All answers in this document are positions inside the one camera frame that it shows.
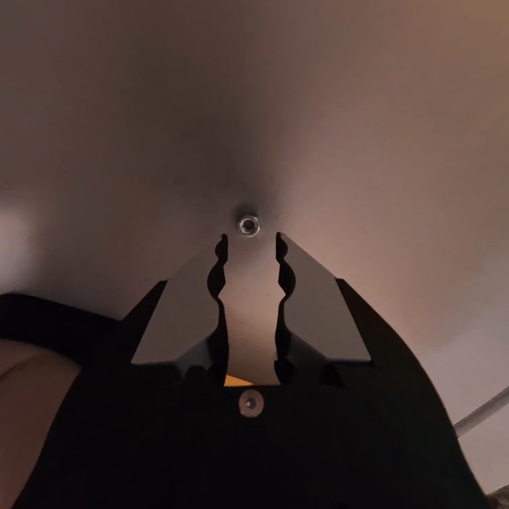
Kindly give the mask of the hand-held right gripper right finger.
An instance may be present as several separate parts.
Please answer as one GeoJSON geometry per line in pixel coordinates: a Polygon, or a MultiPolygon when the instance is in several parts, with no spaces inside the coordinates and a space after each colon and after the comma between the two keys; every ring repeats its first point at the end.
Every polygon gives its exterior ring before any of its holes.
{"type": "Polygon", "coordinates": [[[335,276],[286,234],[276,235],[278,305],[274,370],[281,385],[342,385],[339,366],[371,355],[335,276]]]}

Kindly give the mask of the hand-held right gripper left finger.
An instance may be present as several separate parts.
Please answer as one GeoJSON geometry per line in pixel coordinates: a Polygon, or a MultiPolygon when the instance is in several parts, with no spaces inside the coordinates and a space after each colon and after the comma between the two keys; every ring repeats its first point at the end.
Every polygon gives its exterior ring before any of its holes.
{"type": "Polygon", "coordinates": [[[150,305],[133,365],[169,365],[182,380],[200,368],[212,383],[224,385],[229,341],[220,293],[226,285],[227,260],[228,237],[222,234],[163,282],[150,305]]]}

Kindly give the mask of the person's right forearm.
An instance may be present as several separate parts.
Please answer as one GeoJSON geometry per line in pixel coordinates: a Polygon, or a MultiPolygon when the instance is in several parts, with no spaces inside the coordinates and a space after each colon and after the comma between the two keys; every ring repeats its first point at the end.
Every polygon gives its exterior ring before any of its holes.
{"type": "Polygon", "coordinates": [[[81,367],[47,349],[1,340],[1,508],[11,508],[81,367]]]}

